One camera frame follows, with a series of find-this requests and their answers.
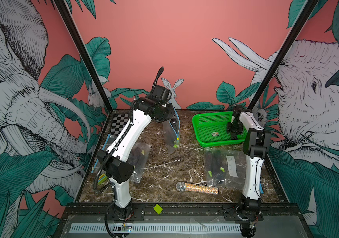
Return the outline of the clear zip-top bag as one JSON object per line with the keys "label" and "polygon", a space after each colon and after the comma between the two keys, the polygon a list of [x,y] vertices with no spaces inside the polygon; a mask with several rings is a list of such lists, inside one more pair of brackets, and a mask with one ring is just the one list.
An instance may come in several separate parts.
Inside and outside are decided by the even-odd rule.
{"label": "clear zip-top bag", "polygon": [[[115,141],[116,138],[117,135],[108,134],[106,137],[106,141],[101,146],[101,149],[105,150]],[[127,163],[131,164],[134,167],[134,171],[129,179],[130,181],[134,183],[140,183],[150,151],[151,145],[148,145],[143,142],[135,143],[127,160]],[[99,162],[98,159],[96,159],[95,164],[92,166],[91,173],[95,174],[99,170],[100,163],[101,162]]]}
{"label": "clear zip-top bag", "polygon": [[163,122],[163,131],[167,152],[172,154],[180,146],[180,119],[176,110],[171,119]]}
{"label": "clear zip-top bag", "polygon": [[235,190],[243,190],[246,179],[246,155],[241,150],[226,150],[218,148],[205,148],[204,156],[206,158],[207,152],[212,152],[215,158],[215,154],[220,152],[224,157],[225,173],[222,173],[216,168],[216,162],[214,163],[213,177],[210,178],[205,168],[205,177],[207,186],[217,186],[222,188],[232,188]]}

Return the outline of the dark purple eggplant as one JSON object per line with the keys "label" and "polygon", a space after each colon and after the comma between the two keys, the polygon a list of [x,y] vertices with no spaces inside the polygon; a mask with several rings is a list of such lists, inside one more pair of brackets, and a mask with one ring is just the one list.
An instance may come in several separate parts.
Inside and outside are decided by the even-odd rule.
{"label": "dark purple eggplant", "polygon": [[210,178],[213,177],[215,158],[212,152],[207,152],[205,158],[205,168]]}

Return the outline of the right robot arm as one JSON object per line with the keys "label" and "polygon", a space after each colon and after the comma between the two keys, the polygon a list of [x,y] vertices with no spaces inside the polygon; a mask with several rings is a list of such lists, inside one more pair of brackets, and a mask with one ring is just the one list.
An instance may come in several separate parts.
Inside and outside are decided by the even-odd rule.
{"label": "right robot arm", "polygon": [[232,120],[227,125],[227,132],[231,133],[233,140],[236,140],[243,130],[247,131],[242,148],[247,166],[245,184],[237,211],[246,215],[260,212],[261,170],[269,152],[271,133],[259,124],[250,109],[234,105]]}

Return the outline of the sprinkle-filled cylinder tube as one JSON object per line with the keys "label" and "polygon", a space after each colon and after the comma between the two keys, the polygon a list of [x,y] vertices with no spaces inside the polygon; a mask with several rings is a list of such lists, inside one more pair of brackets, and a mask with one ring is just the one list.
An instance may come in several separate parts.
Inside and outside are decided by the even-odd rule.
{"label": "sprinkle-filled cylinder tube", "polygon": [[219,189],[217,187],[185,183],[182,181],[176,184],[176,189],[178,191],[190,191],[190,192],[198,192],[198,193],[205,193],[205,194],[212,194],[212,195],[219,194]]}

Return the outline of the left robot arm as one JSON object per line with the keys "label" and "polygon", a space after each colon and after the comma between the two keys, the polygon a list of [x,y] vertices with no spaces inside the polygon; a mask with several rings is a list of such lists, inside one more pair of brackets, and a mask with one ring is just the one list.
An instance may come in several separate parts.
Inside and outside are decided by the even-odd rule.
{"label": "left robot arm", "polygon": [[100,150],[97,153],[101,166],[94,180],[94,192],[101,193],[112,186],[114,204],[120,209],[131,204],[128,181],[134,167],[127,163],[130,152],[152,120],[161,123],[175,115],[174,108],[169,103],[170,97],[170,90],[156,85],[145,97],[133,101],[130,105],[129,120],[117,139],[105,151]]}

